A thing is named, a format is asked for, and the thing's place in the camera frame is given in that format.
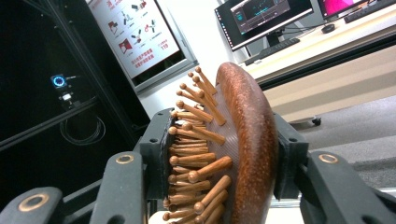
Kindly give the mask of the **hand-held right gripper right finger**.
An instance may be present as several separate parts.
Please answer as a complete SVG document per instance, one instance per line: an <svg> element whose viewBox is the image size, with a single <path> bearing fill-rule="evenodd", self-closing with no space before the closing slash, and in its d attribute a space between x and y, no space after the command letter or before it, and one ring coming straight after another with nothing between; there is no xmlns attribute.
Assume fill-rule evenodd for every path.
<svg viewBox="0 0 396 224"><path fill-rule="evenodd" d="M339 155L308 150L308 142L279 115L274 196L299 199L304 224L396 224L396 197L374 189Z"/></svg>

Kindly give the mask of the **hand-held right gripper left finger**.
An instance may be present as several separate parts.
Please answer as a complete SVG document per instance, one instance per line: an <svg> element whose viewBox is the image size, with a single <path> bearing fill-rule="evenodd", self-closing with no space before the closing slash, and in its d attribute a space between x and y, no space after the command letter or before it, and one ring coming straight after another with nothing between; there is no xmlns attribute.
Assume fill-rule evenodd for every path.
<svg viewBox="0 0 396 224"><path fill-rule="evenodd" d="M169 108L157 112L134 149L108 159L90 224L149 224L167 195Z"/></svg>

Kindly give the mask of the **brown wooden hairbrush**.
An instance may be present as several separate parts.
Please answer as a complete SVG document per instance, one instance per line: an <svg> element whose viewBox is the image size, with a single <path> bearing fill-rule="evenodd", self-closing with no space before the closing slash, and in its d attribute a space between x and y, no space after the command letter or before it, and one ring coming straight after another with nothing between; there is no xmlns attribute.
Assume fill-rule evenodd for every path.
<svg viewBox="0 0 396 224"><path fill-rule="evenodd" d="M264 224L276 182L275 115L254 78L223 63L210 82L190 72L165 134L163 220L168 224Z"/></svg>

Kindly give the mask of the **light wooden desk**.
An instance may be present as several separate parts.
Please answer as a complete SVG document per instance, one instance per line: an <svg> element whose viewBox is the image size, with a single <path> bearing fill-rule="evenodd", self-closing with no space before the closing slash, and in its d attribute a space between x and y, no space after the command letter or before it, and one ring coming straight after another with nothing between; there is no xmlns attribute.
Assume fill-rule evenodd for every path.
<svg viewBox="0 0 396 224"><path fill-rule="evenodd" d="M298 44L248 65L246 70L259 84L395 33L396 4L351 23L339 20L326 35L316 29L301 36ZM396 95L396 45L263 93L273 110L291 122Z"/></svg>

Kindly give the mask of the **black keyboard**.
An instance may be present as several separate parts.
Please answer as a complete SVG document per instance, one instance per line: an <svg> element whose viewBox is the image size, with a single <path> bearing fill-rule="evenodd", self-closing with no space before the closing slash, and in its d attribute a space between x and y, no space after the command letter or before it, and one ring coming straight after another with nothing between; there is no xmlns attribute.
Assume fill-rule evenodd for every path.
<svg viewBox="0 0 396 224"><path fill-rule="evenodd" d="M345 16L344 21L345 23L351 23L394 4L396 4L396 0L376 0L373 5L369 4L367 7L363 7L362 9Z"/></svg>
<svg viewBox="0 0 396 224"><path fill-rule="evenodd" d="M245 65L250 65L252 63L255 63L258 60L262 60L262 59L264 59L264 58L266 58L268 56L271 56L271 55L273 55L275 53L278 53L281 50L286 49L288 47L291 47L291 46L293 46L293 45L295 45L295 44L297 44L299 42L300 42L299 38L290 38L290 39L284 40L284 41L282 41L282 42L280 42L280 43L278 43L278 44L276 44L276 45L274 45L274 46L272 46L270 48L263 49L258 54L246 59L244 61L244 64Z"/></svg>

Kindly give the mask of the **red and white poster panel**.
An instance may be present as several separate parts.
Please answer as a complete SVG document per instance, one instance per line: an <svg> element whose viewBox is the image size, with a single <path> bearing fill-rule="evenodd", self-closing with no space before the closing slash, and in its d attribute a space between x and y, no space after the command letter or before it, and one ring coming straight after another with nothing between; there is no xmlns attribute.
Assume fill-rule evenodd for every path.
<svg viewBox="0 0 396 224"><path fill-rule="evenodd" d="M86 0L137 93L198 64L167 0Z"/></svg>

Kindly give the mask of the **dark computer monitor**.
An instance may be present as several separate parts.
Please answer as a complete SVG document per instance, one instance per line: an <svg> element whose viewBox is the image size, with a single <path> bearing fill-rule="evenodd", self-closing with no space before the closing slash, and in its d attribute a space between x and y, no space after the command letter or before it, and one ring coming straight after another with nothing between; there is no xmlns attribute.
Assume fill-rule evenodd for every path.
<svg viewBox="0 0 396 224"><path fill-rule="evenodd" d="M314 12L310 0L228 0L214 9L231 51Z"/></svg>

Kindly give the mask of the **pink screen monitor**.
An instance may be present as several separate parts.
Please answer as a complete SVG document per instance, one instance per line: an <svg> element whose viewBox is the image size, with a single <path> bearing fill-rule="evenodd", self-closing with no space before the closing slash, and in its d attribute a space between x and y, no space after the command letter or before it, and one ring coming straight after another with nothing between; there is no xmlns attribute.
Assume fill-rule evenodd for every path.
<svg viewBox="0 0 396 224"><path fill-rule="evenodd" d="M318 0L321 15L324 19L338 15L348 9L361 5L369 0Z"/></svg>

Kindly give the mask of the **black frame crossbar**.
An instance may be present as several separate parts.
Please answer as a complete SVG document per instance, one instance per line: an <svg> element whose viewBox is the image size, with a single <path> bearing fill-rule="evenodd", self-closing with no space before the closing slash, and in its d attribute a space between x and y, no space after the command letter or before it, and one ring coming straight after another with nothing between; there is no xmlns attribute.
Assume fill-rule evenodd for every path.
<svg viewBox="0 0 396 224"><path fill-rule="evenodd" d="M341 63L346 63L376 51L393 47L395 45L396 33L392 35L385 35L384 37L379 37L377 40L369 41L368 43L362 44L358 47L353 47L352 49L336 53L334 56L327 56L324 59L318 60L317 62L303 65L301 68L297 68L289 72L283 72L277 77L271 77L265 81L259 82L259 86L263 91L270 90L282 84L286 84L302 77L310 76L316 72L323 71Z"/></svg>

